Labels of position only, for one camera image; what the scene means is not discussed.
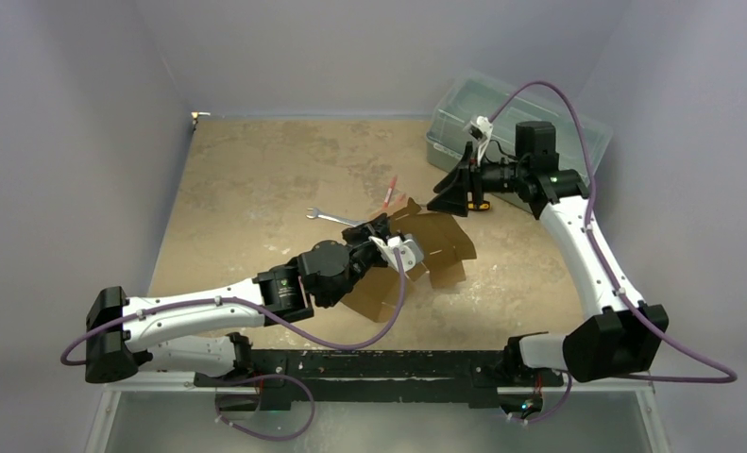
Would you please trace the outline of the brown cardboard box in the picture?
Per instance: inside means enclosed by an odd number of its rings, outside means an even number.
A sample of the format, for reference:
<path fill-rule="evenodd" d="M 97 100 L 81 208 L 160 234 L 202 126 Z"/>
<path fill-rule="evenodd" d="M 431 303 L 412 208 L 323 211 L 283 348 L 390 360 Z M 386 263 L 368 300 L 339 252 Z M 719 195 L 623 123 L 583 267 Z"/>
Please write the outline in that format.
<path fill-rule="evenodd" d="M 406 292 L 426 276 L 434 290 L 452 288 L 466 280 L 463 262 L 475 260 L 473 241 L 446 213 L 427 211 L 411 197 L 391 203 L 381 213 L 388 215 L 390 230 L 412 235 L 423 252 L 423 261 L 406 272 Z M 399 274 L 393 267 L 370 269 L 341 303 L 377 323 L 391 319 L 399 302 Z"/>

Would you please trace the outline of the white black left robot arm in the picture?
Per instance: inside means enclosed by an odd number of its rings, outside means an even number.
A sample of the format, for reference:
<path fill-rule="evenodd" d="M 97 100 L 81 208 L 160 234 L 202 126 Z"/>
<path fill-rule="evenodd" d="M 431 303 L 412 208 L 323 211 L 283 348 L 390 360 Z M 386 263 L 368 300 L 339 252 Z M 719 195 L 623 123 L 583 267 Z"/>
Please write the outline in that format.
<path fill-rule="evenodd" d="M 219 288 L 163 297 L 128 296 L 121 286 L 101 290 L 85 320 L 85 333 L 61 354 L 83 345 L 79 361 L 88 383 L 131 378 L 141 371 L 192 371 L 241 386 L 251 380 L 254 360 L 247 340 L 206 340 L 201 333 L 226 328 L 295 323 L 331 308 L 373 269 L 390 268 L 406 295 L 407 274 L 423 259 L 411 234 L 394 231 L 381 214 L 350 226 L 343 239 L 324 240 L 281 265 Z"/>

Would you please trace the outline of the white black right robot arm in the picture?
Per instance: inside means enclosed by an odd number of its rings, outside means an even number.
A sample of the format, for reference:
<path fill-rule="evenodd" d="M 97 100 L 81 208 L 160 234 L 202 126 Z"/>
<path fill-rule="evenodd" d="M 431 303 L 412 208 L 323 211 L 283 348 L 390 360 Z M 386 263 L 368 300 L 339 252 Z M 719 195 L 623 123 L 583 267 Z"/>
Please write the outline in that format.
<path fill-rule="evenodd" d="M 502 370 L 516 384 L 539 369 L 567 371 L 580 382 L 628 377 L 647 371 L 669 317 L 648 305 L 620 269 L 595 217 L 580 174 L 559 167 L 556 130 L 546 121 L 516 126 L 515 154 L 491 161 L 486 150 L 492 125 L 479 116 L 468 125 L 471 141 L 456 166 L 435 185 L 431 211 L 465 217 L 487 193 L 514 193 L 552 236 L 574 281 L 584 322 L 567 335 L 535 333 L 511 337 Z"/>

